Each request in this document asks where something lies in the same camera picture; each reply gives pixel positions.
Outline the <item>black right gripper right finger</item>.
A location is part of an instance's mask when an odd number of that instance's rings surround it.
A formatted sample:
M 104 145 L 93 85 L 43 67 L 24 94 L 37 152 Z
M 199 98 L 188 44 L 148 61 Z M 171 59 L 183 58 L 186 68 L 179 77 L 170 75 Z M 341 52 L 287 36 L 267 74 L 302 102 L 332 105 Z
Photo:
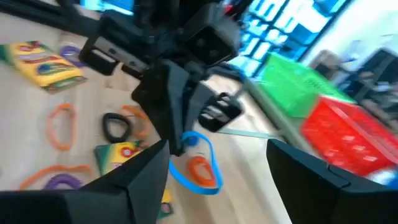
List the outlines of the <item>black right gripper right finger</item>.
M 277 139 L 268 140 L 266 156 L 292 224 L 398 224 L 398 190 Z

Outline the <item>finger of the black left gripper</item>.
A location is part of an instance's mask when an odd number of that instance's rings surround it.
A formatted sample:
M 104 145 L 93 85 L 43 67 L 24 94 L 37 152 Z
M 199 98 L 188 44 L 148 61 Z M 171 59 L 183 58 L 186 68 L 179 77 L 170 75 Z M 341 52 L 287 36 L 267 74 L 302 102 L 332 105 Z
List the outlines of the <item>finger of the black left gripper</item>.
M 214 95 L 214 92 L 205 84 L 199 83 L 195 88 L 192 88 L 184 94 L 183 98 L 183 133 L 186 131 L 194 131 L 193 126 L 198 120 L 202 108 L 205 103 Z M 189 146 L 183 142 L 183 152 Z
M 169 141 L 171 154 L 183 154 L 182 96 L 187 72 L 170 60 L 161 60 L 146 70 L 140 84 L 132 92 L 149 117 L 159 137 Z

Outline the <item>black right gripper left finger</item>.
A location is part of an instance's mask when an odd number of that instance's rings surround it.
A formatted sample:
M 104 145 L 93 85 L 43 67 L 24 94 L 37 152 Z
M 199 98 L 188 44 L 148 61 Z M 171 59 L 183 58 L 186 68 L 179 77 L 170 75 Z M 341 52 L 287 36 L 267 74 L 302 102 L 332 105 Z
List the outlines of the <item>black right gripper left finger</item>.
M 0 192 L 0 224 L 156 224 L 169 169 L 160 140 L 78 190 Z

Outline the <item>blue rubber band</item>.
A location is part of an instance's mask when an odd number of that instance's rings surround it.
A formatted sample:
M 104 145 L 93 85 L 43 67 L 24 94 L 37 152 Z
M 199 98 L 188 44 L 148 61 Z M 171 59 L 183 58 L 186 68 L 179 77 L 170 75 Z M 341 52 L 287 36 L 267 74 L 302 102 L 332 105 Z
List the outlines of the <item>blue rubber band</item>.
M 182 175 L 178 169 L 174 166 L 172 159 L 169 159 L 169 172 L 172 177 L 186 189 L 201 195 L 216 195 L 224 186 L 223 174 L 219 169 L 218 161 L 216 159 L 216 154 L 214 151 L 213 143 L 202 133 L 197 131 L 186 131 L 181 136 L 181 142 L 184 142 L 188 138 L 199 138 L 207 142 L 210 151 L 210 170 L 213 172 L 215 187 L 202 187 L 200 185 L 194 184 L 188 180 L 184 175 Z

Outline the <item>orange rubber band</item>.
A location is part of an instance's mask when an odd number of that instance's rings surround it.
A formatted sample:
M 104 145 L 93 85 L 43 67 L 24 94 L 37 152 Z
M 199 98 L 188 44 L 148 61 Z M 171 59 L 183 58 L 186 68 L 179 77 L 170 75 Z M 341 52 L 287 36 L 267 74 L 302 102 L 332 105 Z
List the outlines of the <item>orange rubber band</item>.
M 61 111 L 68 111 L 70 113 L 70 122 L 71 122 L 71 135 L 69 143 L 61 143 L 55 135 L 55 131 L 53 129 L 53 119 L 58 115 Z M 47 125 L 46 125 L 46 135 L 49 139 L 51 145 L 59 150 L 59 151 L 68 151 L 72 148 L 76 140 L 76 111 L 74 106 L 71 103 L 62 103 L 58 105 L 47 117 Z
M 93 177 L 93 171 L 89 166 L 86 165 L 78 165 L 78 166 L 64 166 L 64 165 L 53 165 L 46 167 L 44 169 L 39 170 L 35 174 L 31 175 L 28 177 L 26 180 L 24 180 L 20 186 L 19 190 L 24 190 L 28 188 L 30 185 L 32 185 L 36 180 L 41 178 L 43 175 L 48 175 L 54 172 L 83 172 L 88 175 L 88 177 L 92 178 Z
M 119 110 L 119 112 L 125 117 L 128 117 L 129 115 L 134 115 L 135 118 L 142 121 L 143 127 L 141 130 L 132 128 L 131 133 L 135 138 L 140 140 L 145 140 L 148 137 L 148 135 L 151 134 L 152 125 L 149 117 L 145 114 L 143 110 L 141 110 L 136 106 L 123 105 Z

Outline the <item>red plastic basket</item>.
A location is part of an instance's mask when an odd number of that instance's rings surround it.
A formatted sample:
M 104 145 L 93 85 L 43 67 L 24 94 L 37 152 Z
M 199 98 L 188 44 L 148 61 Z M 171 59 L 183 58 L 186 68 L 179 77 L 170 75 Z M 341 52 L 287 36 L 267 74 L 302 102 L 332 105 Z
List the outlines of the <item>red plastic basket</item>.
M 358 105 L 320 96 L 301 132 L 329 164 L 356 175 L 398 165 L 398 138 Z

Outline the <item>blue plastic basket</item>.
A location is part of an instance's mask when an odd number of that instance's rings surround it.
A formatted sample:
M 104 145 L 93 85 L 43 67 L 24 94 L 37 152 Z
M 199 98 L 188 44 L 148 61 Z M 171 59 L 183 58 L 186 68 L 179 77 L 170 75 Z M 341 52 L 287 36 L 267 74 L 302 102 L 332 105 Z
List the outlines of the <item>blue plastic basket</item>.
M 367 179 L 390 189 L 398 190 L 398 167 L 395 169 L 381 169 L 367 176 Z

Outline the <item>pale green metal shelf riser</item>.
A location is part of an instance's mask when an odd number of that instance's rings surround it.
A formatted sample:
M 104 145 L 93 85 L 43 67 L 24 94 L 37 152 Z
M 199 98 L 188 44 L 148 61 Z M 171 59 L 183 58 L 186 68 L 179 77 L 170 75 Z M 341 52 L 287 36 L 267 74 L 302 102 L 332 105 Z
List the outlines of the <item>pale green metal shelf riser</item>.
M 239 82 L 215 75 L 210 84 L 216 91 L 237 94 L 244 108 L 243 115 L 221 129 L 220 133 L 259 139 L 277 138 L 308 153 L 313 152 L 299 132 L 303 119 L 283 114 L 256 82 L 250 79 Z

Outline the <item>green plastic basket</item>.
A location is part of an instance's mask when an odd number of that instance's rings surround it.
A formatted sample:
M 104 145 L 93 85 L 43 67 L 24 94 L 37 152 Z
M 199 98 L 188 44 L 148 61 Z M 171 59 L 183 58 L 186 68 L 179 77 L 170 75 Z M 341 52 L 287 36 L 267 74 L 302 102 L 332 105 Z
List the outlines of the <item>green plastic basket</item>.
M 293 118 L 307 117 L 320 95 L 356 103 L 317 71 L 276 53 L 267 56 L 257 86 Z

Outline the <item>large dark-framed window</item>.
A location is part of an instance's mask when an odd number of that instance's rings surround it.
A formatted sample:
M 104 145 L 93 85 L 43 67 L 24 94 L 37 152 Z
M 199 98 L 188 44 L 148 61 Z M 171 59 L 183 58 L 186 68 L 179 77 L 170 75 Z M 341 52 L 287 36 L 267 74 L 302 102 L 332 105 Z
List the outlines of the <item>large dark-framed window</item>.
M 238 55 L 215 73 L 235 79 L 255 77 L 270 53 L 303 59 L 352 1 L 252 0 L 242 15 Z M 237 2 L 223 0 L 227 7 Z

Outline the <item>purple spiral wrist keychain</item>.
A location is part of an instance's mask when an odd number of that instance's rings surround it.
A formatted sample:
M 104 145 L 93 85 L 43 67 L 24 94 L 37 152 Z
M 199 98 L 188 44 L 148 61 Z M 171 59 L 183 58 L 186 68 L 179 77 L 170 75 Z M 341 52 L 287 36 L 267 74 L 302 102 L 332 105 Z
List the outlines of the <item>purple spiral wrist keychain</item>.
M 57 174 L 43 187 L 44 190 L 55 190 L 59 185 L 66 185 L 71 189 L 79 189 L 83 182 L 70 174 Z
M 64 45 L 60 48 L 59 54 L 65 60 L 69 61 L 78 68 L 86 66 L 86 64 L 79 59 L 80 49 L 78 47 L 73 45 Z

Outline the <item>black spiral wrist keychain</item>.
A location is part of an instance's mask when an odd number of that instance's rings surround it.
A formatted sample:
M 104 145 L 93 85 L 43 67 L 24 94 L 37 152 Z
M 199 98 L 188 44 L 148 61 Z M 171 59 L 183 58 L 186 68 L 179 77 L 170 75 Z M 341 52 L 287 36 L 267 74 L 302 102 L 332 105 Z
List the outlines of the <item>black spiral wrist keychain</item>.
M 108 128 L 108 123 L 111 120 L 117 120 L 126 124 L 125 132 L 120 137 L 116 137 L 111 134 L 111 131 Z M 102 129 L 106 140 L 108 140 L 110 143 L 119 143 L 127 141 L 132 131 L 132 124 L 125 116 L 121 114 L 105 113 L 102 117 Z

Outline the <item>orange-red spiral wrist keychain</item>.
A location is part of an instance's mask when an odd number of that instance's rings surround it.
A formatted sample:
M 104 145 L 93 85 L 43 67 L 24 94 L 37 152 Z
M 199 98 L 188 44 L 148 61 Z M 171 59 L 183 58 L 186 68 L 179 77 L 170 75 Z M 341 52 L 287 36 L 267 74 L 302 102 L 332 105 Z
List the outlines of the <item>orange-red spiral wrist keychain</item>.
M 193 156 L 187 162 L 190 175 L 204 187 L 215 187 L 216 179 L 210 163 L 202 156 Z

